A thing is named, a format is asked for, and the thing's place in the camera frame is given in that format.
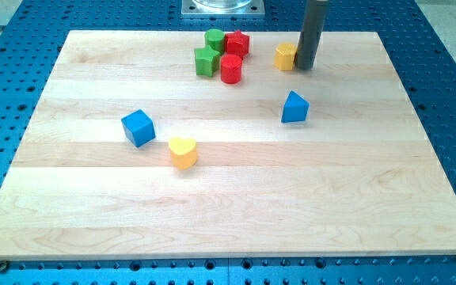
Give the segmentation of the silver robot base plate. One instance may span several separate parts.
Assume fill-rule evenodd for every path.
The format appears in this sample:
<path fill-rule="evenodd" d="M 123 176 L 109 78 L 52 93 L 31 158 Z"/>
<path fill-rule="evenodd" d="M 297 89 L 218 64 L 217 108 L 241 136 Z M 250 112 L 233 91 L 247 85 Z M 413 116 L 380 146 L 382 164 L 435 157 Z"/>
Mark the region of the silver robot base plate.
<path fill-rule="evenodd" d="M 263 0 L 182 0 L 183 17 L 263 17 Z"/>

